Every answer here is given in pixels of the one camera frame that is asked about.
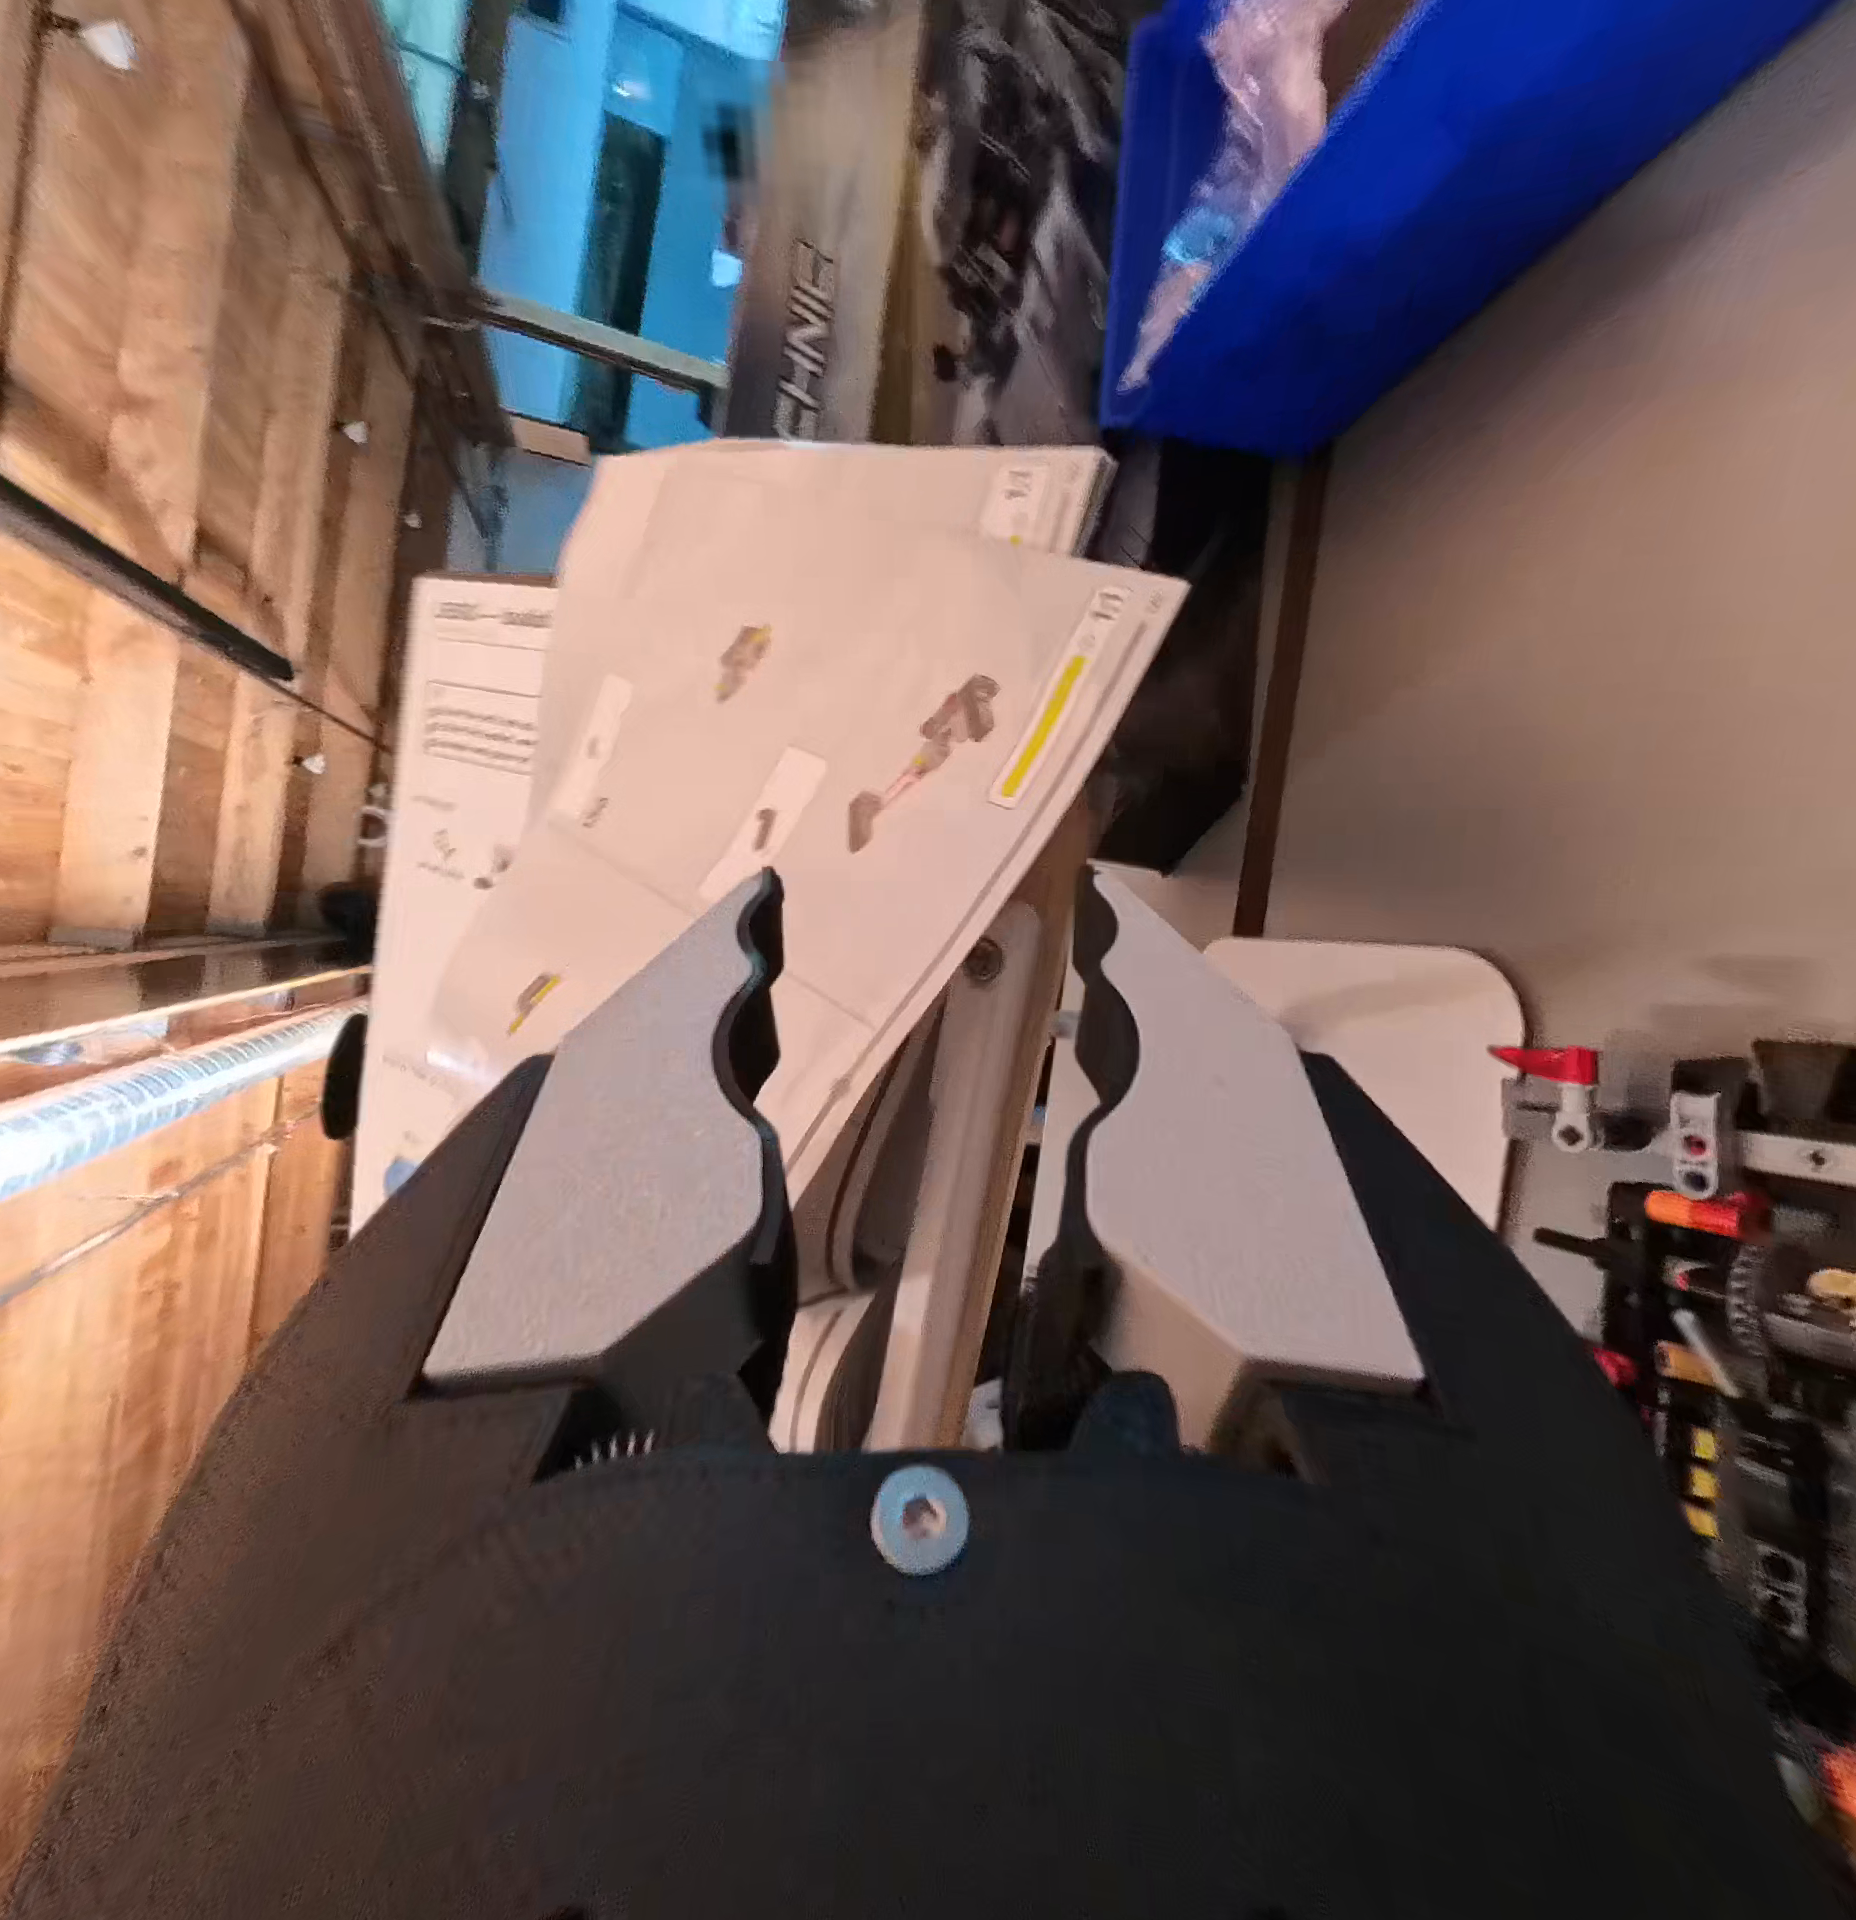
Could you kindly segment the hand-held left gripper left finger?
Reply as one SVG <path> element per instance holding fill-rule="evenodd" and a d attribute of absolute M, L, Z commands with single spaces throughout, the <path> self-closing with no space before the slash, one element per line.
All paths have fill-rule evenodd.
<path fill-rule="evenodd" d="M 743 882 L 546 1057 L 429 1384 L 781 1383 L 792 1198 L 759 1095 L 782 906 L 774 869 Z"/>

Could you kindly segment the open instruction booklet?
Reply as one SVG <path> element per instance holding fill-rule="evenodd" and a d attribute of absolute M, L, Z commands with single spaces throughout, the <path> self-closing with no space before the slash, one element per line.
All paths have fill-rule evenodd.
<path fill-rule="evenodd" d="M 1183 609 L 1084 556 L 1089 445 L 605 460 L 557 579 L 426 577 L 352 1226 L 763 870 L 792 1190 L 1096 770 Z"/>

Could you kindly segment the partly built lego model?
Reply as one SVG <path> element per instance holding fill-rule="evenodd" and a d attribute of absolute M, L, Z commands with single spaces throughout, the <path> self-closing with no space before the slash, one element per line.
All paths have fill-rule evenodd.
<path fill-rule="evenodd" d="M 1496 1045 L 1506 1128 L 1653 1166 L 1593 1235 L 1593 1359 L 1741 1615 L 1784 1788 L 1856 1897 L 1856 1043 L 1764 1039 L 1611 1107 L 1587 1045 Z"/>

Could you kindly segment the white booklet stand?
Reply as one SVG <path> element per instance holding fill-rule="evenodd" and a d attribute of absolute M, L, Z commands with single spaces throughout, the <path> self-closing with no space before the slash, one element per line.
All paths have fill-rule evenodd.
<path fill-rule="evenodd" d="M 1070 1035 L 1045 928 L 991 926 L 798 1207 L 802 1307 L 772 1411 L 784 1451 L 959 1445 L 1045 1046 Z M 1201 950 L 1299 1053 L 1334 1060 L 1488 1226 L 1507 1177 L 1492 1045 L 1507 978 L 1464 948 L 1221 938 Z"/>

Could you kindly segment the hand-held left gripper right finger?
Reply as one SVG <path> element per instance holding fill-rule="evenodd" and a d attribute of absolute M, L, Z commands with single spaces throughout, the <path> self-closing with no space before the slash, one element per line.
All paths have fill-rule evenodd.
<path fill-rule="evenodd" d="M 1075 909 L 1037 1169 L 1037 1445 L 1147 1372 L 1183 1445 L 1277 1387 L 1406 1398 L 1425 1366 L 1298 1043 L 1113 873 Z"/>

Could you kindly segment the blue plastic bin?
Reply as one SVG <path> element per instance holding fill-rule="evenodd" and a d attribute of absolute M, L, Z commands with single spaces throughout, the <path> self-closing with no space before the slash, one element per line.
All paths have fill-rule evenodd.
<path fill-rule="evenodd" d="M 1435 2 L 1397 27 L 1143 381 L 1224 93 L 1194 4 L 1130 39 L 1101 426 L 1295 461 L 1340 437 L 1828 2 Z"/>

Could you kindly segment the clear plastic parts bags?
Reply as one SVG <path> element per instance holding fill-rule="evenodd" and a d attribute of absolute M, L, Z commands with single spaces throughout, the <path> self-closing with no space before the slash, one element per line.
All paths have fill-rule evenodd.
<path fill-rule="evenodd" d="M 1202 178 L 1160 246 L 1155 281 L 1120 390 L 1139 390 L 1155 360 L 1243 249 L 1329 118 L 1324 41 L 1347 2 L 1190 4 L 1197 44 L 1223 93 L 1223 127 Z"/>

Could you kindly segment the dark printed lego box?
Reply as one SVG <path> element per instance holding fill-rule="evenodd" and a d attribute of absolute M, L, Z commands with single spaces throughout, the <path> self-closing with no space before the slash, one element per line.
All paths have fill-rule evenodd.
<path fill-rule="evenodd" d="M 1098 422 L 1146 4 L 772 10 L 724 429 L 1107 450 L 1089 555 L 1174 575 L 1190 597 L 1094 780 L 1098 854 L 1194 876 L 1239 851 L 1275 472 Z"/>

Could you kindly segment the silver ventilation duct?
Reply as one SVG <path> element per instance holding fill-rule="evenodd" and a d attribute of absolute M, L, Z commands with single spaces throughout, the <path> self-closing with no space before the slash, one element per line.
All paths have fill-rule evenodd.
<path fill-rule="evenodd" d="M 0 1103 L 0 1203 L 237 1094 L 322 1065 L 355 1017 L 347 1003 L 322 1004 Z"/>

